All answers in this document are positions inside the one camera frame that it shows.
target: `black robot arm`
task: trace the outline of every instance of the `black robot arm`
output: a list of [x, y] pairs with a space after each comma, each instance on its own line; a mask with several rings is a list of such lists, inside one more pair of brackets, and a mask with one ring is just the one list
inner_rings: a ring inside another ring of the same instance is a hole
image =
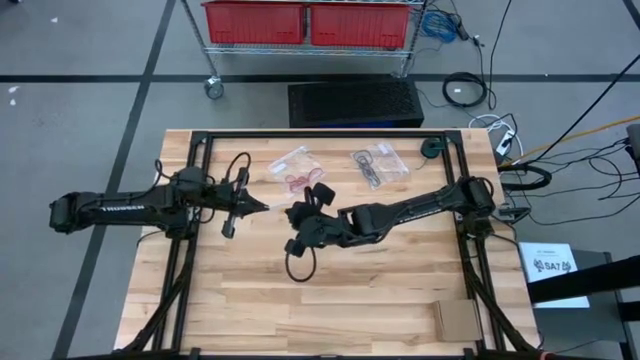
[[443, 211], [486, 217], [495, 209], [492, 193], [492, 185], [486, 179], [460, 178], [455, 184], [395, 204], [363, 204], [340, 209], [334, 218], [323, 214], [321, 209], [324, 204], [331, 204], [335, 193], [317, 184], [313, 191], [306, 190], [305, 202], [296, 202], [286, 210], [298, 235], [289, 240], [285, 251], [301, 257], [306, 248], [375, 244], [396, 225]]
[[169, 238], [188, 238], [194, 217], [190, 208], [207, 208], [228, 213], [222, 234], [232, 238], [237, 217], [269, 209], [247, 192], [248, 167], [240, 168], [234, 181], [227, 174], [220, 184], [208, 183], [198, 167], [182, 169], [168, 178], [168, 184], [157, 185], [156, 181], [142, 192], [66, 194], [51, 203], [49, 226], [69, 234], [91, 225], [151, 225]]

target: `caster wheel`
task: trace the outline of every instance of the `caster wheel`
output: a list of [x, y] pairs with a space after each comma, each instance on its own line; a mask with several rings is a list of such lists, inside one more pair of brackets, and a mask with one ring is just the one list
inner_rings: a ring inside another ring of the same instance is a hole
[[224, 95], [224, 86], [220, 80], [212, 81], [212, 79], [209, 79], [204, 83], [204, 92], [209, 99], [217, 100]]

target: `plastic bag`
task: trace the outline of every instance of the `plastic bag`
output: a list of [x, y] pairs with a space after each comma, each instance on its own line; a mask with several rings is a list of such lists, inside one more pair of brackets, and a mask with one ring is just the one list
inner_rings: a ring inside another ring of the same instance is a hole
[[282, 183], [287, 197], [301, 193], [324, 177], [320, 163], [309, 153], [306, 146], [300, 146], [269, 165], [269, 172]]
[[409, 169], [388, 143], [367, 146], [351, 154], [372, 190], [397, 181], [409, 174]]

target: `black floor stripe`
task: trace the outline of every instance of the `black floor stripe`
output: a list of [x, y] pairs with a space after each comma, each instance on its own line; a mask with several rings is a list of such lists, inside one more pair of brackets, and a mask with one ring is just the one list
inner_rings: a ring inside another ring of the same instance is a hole
[[[144, 74], [142, 75], [138, 92], [136, 93], [136, 98], [133, 102], [133, 107], [129, 113], [129, 120], [127, 121], [122, 140], [120, 141], [120, 147], [118, 148], [118, 153], [111, 170], [111, 176], [107, 183], [107, 194], [116, 193], [120, 187], [120, 181], [122, 180], [122, 174], [127, 162], [127, 157], [129, 156], [133, 138], [140, 121], [140, 115], [142, 114], [142, 108], [144, 107], [144, 102], [149, 92], [149, 86], [151, 85], [151, 75], [158, 63], [160, 49], [162, 48], [162, 43], [164, 42], [164, 38], [167, 33], [167, 28], [169, 26], [169, 21], [171, 20], [171, 14], [173, 13], [175, 3], [176, 0], [167, 0], [165, 3], [160, 25], [158, 26], [158, 31], [156, 32], [156, 36], [153, 40], [147, 65], [145, 66]], [[62, 323], [56, 347], [52, 354], [52, 358], [54, 359], [68, 357], [69, 348], [71, 347], [71, 342], [73, 341], [78, 321], [80, 320], [87, 292], [89, 291], [91, 278], [93, 277], [93, 272], [98, 261], [98, 255], [100, 254], [100, 248], [102, 247], [105, 231], [105, 226], [96, 226], [91, 233], [89, 246], [87, 247], [87, 252], [80, 268], [80, 275], [78, 275], [78, 280], [76, 281], [75, 288], [73, 289], [71, 301], [67, 308], [67, 314], [64, 318], [64, 322]]]
[[[442, 82], [449, 74], [411, 74], [409, 78], [419, 82]], [[388, 74], [273, 74], [273, 75], [222, 75], [227, 84], [242, 83], [295, 83], [332, 81], [375, 81], [386, 79]], [[151, 83], [202, 83], [210, 75], [152, 75]], [[495, 83], [608, 83], [616, 74], [496, 74]], [[145, 75], [0, 75], [0, 83], [138, 83]], [[640, 74], [627, 74], [620, 82], [640, 82]]]
[[633, 22], [636, 23], [638, 30], [640, 30], [640, 13], [638, 12], [638, 8], [633, 3], [633, 0], [622, 0], [624, 6], [627, 7], [627, 11], [629, 11], [629, 15], [633, 19]]

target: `metal wire cart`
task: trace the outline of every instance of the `metal wire cart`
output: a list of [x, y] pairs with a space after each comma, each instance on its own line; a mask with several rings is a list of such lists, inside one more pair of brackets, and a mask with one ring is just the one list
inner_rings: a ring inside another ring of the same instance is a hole
[[[220, 74], [216, 69], [216, 57], [223, 54], [246, 54], [246, 55], [317, 55], [317, 56], [366, 56], [366, 57], [380, 57], [380, 58], [398, 58], [401, 59], [400, 69], [397, 72], [393, 72], [392, 75], [396, 77], [406, 77], [409, 72], [409, 64], [415, 56], [414, 48], [418, 40], [420, 33], [420, 27], [416, 26], [415, 29], [407, 34], [406, 41], [402, 47], [365, 47], [365, 46], [321, 46], [314, 45], [313, 41], [308, 39], [306, 34], [308, 21], [305, 21], [303, 29], [303, 38], [299, 44], [251, 44], [251, 43], [214, 43], [207, 45], [205, 40], [196, 24], [193, 12], [187, 2], [187, 0], [180, 0], [184, 7], [189, 23], [193, 29], [196, 40], [202, 49], [202, 54], [207, 60], [211, 77], [205, 81], [204, 89], [206, 95], [215, 100], [220, 98], [224, 94], [224, 86], [220, 78]], [[292, 4], [291, 0], [257, 0], [256, 2], [269, 2], [280, 4]], [[405, 5], [419, 8], [417, 9], [417, 19], [420, 23], [425, 15], [428, 0], [300, 0], [296, 2], [298, 4], [367, 4], [376, 6], [388, 6], [388, 5]]]

